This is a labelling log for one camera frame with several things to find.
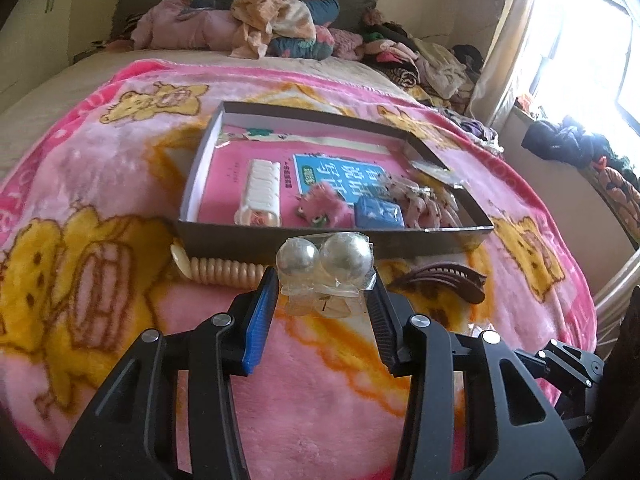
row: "pearl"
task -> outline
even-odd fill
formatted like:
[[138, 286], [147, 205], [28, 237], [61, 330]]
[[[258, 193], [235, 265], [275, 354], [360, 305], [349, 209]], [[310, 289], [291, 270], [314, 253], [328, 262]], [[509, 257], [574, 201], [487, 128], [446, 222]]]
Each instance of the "pearl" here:
[[357, 282], [373, 265], [371, 246], [360, 233], [336, 233], [322, 245], [320, 264], [340, 282]]
[[289, 238], [276, 254], [278, 273], [288, 278], [311, 274], [318, 262], [318, 248], [304, 238]]

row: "curtain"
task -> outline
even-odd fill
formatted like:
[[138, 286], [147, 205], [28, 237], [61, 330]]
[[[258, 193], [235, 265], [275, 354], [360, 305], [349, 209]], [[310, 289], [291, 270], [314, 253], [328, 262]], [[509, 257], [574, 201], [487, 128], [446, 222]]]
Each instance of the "curtain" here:
[[498, 132], [522, 90], [522, 63], [534, 0], [506, 0], [482, 74], [466, 110]]
[[596, 350], [603, 359], [609, 355], [618, 338], [620, 321], [636, 285], [640, 285], [640, 251], [636, 251], [620, 272], [593, 298], [598, 316]]

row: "beige bed sheet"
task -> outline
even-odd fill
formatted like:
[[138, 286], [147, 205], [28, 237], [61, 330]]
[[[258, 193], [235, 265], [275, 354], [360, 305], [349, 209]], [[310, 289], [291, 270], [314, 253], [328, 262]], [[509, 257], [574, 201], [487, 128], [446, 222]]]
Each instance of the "beige bed sheet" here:
[[74, 105], [129, 63], [137, 59], [150, 58], [179, 63], [259, 66], [289, 70], [349, 82], [411, 99], [375, 70], [362, 63], [337, 57], [322, 61], [278, 57], [249, 60], [231, 58], [223, 52], [204, 50], [139, 50], [120, 54], [101, 52], [64, 69], [0, 114], [0, 181], [31, 145]]

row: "white ridged tube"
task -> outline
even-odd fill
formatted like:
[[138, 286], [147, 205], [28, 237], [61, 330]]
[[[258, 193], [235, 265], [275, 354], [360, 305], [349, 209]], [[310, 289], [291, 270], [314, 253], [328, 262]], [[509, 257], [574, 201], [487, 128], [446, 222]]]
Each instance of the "white ridged tube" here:
[[184, 248], [173, 244], [171, 254], [178, 270], [188, 280], [203, 285], [226, 285], [252, 290], [258, 287], [264, 267], [262, 265], [222, 260], [220, 258], [192, 258]]

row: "silver bolt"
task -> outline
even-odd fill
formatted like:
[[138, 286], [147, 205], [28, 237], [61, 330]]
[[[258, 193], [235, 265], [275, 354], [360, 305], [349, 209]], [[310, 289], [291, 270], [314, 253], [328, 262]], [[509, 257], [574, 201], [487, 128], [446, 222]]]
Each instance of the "silver bolt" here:
[[422, 314], [417, 314], [411, 318], [411, 324], [420, 328], [424, 328], [431, 324], [431, 319]]
[[155, 328], [150, 328], [149, 330], [145, 330], [142, 333], [142, 341], [145, 343], [152, 343], [153, 341], [158, 341], [160, 337], [160, 333]]
[[231, 324], [231, 316], [229, 314], [216, 314], [211, 318], [211, 322], [215, 326], [227, 326]]
[[500, 334], [493, 330], [485, 330], [482, 332], [482, 339], [487, 341], [490, 345], [497, 345], [500, 342]]

